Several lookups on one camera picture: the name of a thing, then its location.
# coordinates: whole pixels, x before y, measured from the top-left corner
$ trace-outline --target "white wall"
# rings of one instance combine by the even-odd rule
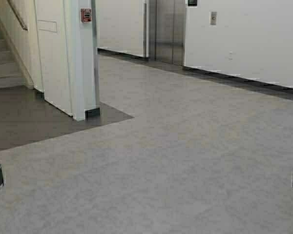
[[[185,66],[293,86],[293,0],[199,0],[187,9]]]
[[[98,47],[143,57],[144,2],[145,0],[96,0]]]
[[[76,120],[84,119],[86,110],[100,107],[99,78],[94,73],[97,58],[93,54],[92,22],[81,22],[81,8],[91,8],[91,0],[65,0],[69,76]]]
[[[31,76],[34,87],[43,91],[34,0],[13,0],[13,2],[25,20],[28,31],[21,28],[6,0],[0,0],[0,21]]]

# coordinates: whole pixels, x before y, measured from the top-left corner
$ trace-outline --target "elevator indicator display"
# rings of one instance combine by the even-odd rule
[[[197,0],[188,0],[188,6],[197,6]]]

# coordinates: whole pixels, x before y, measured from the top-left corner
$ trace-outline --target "handrail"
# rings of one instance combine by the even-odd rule
[[[7,2],[9,3],[14,15],[16,16],[16,18],[18,19],[21,27],[23,30],[28,31],[28,28],[26,26],[25,21],[23,20],[23,18],[21,17],[19,11],[16,9],[15,4],[12,2],[12,0],[7,0]]]

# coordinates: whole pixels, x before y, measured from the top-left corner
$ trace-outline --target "dark gray floor section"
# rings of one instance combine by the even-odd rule
[[[0,150],[95,128],[131,116],[101,103],[101,116],[74,121],[24,86],[0,89]]]

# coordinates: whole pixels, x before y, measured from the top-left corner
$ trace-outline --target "white door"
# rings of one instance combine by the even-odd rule
[[[45,100],[72,116],[64,1],[36,0],[36,14]]]

